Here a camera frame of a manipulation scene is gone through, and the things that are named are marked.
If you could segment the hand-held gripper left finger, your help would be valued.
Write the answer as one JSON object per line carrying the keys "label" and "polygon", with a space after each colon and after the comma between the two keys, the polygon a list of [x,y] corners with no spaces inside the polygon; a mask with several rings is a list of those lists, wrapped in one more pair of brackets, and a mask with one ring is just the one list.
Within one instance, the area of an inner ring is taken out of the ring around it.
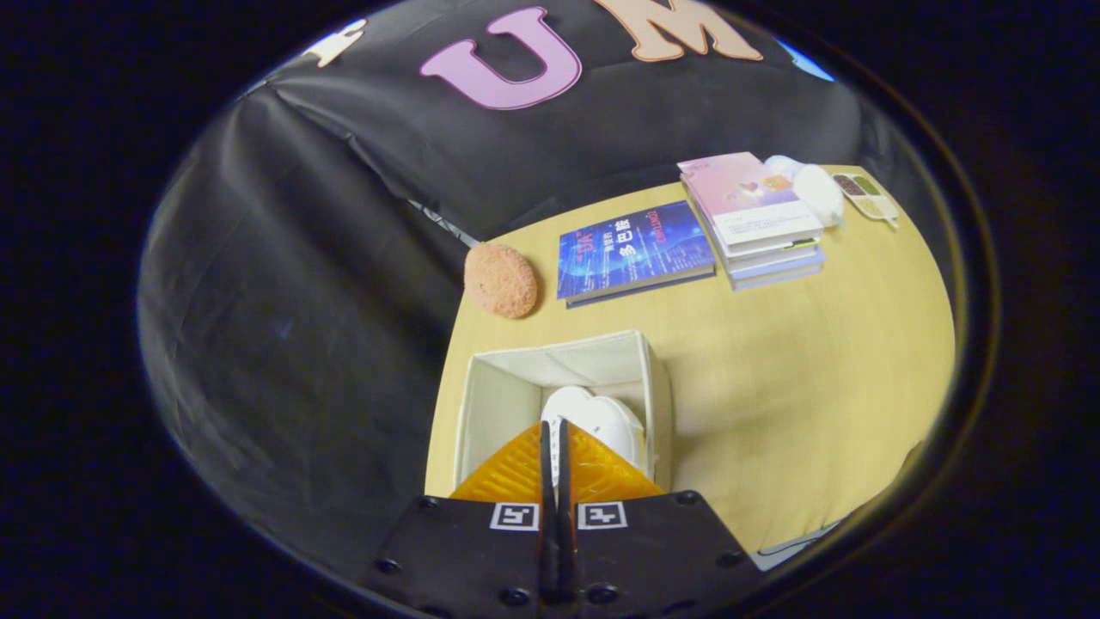
{"label": "hand-held gripper left finger", "polygon": [[534,486],[517,499],[420,496],[364,571],[391,603],[428,616],[544,616],[561,592],[562,526],[553,433],[527,428],[496,458]]}

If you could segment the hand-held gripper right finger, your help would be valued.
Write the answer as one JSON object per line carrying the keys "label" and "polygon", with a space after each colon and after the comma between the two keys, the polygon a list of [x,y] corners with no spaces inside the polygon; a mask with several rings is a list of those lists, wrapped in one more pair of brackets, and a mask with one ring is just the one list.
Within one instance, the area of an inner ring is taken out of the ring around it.
{"label": "hand-held gripper right finger", "polygon": [[583,428],[559,427],[559,595],[573,616],[714,616],[762,582],[702,493],[664,491]]}

